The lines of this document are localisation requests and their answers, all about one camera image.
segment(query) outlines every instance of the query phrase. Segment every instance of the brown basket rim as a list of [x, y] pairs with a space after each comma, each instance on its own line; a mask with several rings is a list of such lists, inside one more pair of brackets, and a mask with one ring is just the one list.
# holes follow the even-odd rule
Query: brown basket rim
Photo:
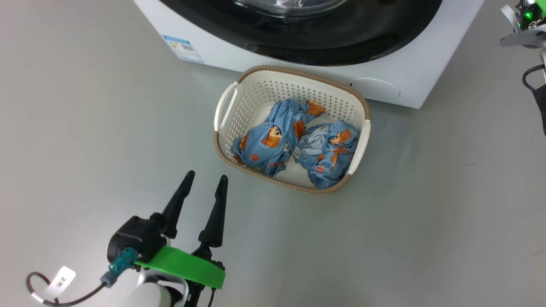
[[[346, 86], [346, 85], [341, 84], [339, 82], [335, 82], [335, 81], [332, 81], [330, 79], [327, 79], [327, 78], [324, 78], [324, 77], [321, 77], [321, 76], [318, 76], [318, 75], [314, 75], [314, 74], [310, 74], [310, 73], [306, 73], [306, 72], [301, 72], [299, 70], [290, 69], [290, 68], [283, 68], [283, 67], [277, 67], [277, 66], [270, 66], [270, 65], [256, 66], [256, 67], [253, 67], [253, 68], [245, 71], [241, 75], [241, 77], [237, 80], [237, 83], [242, 83], [242, 81], [245, 78], [247, 78], [249, 75], [251, 75], [253, 73], [256, 73], [256, 72], [263, 71], [263, 70], [296, 75], [296, 76], [300, 76], [300, 77], [303, 77], [303, 78], [308, 78], [308, 79], [311, 79], [311, 80], [322, 82], [322, 83], [331, 85], [333, 87], [337, 87], [340, 90], [344, 90], [344, 91], [348, 92], [349, 94], [355, 96], [360, 101], [360, 103], [362, 104], [362, 106], [364, 108], [365, 119], [370, 120], [370, 118], [371, 118], [371, 116], [370, 116], [370, 106], [368, 105], [368, 102], [362, 96], [362, 94], [357, 92], [355, 89], [350, 88], [349, 86]], [[336, 183], [334, 186], [331, 186], [329, 188], [310, 188], [310, 187], [304, 187], [304, 186], [300, 186], [300, 185], [290, 184], [288, 182], [284, 182], [284, 181], [277, 180], [275, 178], [266, 176], [266, 175], [264, 175], [264, 174], [262, 174], [262, 173], [260, 173], [258, 171], [255, 171], [255, 170], [253, 170], [253, 169], [251, 169], [249, 167], [246, 167], [246, 166], [243, 166], [243, 165], [240, 165], [238, 163], [233, 162], [222, 151], [221, 146], [220, 146], [220, 134], [217, 131], [214, 131], [214, 147], [216, 149], [216, 152], [218, 152], [218, 155], [220, 156], [220, 159], [222, 159], [226, 164], [232, 166], [233, 168], [238, 169], [241, 172], [243, 172], [245, 174], [248, 174], [250, 176], [254, 176], [254, 177], [260, 178], [262, 180], [265, 180], [267, 182], [270, 182], [272, 184], [282, 186], [282, 187], [286, 187], [286, 188], [296, 190], [296, 191], [306, 192], [306, 193], [310, 193], [310, 194], [328, 194], [328, 193], [332, 193], [332, 192], [335, 192], [335, 191], [339, 190], [352, 177], [350, 174], [346, 174], [340, 182]]]

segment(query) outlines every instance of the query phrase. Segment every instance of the sticker label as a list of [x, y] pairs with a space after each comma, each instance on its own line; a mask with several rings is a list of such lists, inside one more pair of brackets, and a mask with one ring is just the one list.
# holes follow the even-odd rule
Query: sticker label
[[61, 295], [63, 291], [70, 285], [70, 283], [76, 277], [76, 272], [67, 267], [62, 267], [52, 280], [51, 284], [45, 289], [43, 297], [47, 300], [53, 301], [56, 297]]
[[201, 59], [199, 54], [197, 54], [197, 51], [193, 48], [192, 44], [187, 40], [166, 35], [164, 35], [163, 38], [179, 59], [204, 63], [203, 59]]

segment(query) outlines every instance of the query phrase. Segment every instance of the blue pajamas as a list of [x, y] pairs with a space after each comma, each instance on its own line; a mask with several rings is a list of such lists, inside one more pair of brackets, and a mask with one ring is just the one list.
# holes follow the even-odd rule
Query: blue pajamas
[[358, 134], [357, 128], [341, 120], [307, 129], [299, 144], [301, 156], [295, 160], [307, 169], [315, 187], [331, 187], [343, 179], [357, 148]]
[[324, 113], [324, 108], [294, 98], [273, 105], [265, 122], [250, 129], [246, 136], [235, 138], [233, 157], [241, 164], [259, 167], [268, 176], [286, 168], [286, 162], [305, 134], [305, 125]]

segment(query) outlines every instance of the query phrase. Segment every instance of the green plastic strip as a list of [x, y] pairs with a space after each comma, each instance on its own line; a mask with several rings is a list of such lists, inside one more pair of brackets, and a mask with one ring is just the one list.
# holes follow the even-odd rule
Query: green plastic strip
[[537, 4], [542, 11], [546, 11], [546, 0], [537, 0]]
[[221, 289], [224, 285], [224, 270], [206, 260], [170, 246], [161, 248], [150, 262], [137, 261], [135, 264], [145, 269], [157, 270], [215, 289]]

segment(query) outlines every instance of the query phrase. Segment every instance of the washing machine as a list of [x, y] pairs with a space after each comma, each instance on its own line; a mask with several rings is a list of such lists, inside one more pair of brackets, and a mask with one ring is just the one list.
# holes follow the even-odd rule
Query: washing machine
[[483, 0], [134, 0], [181, 60], [295, 68], [420, 108]]

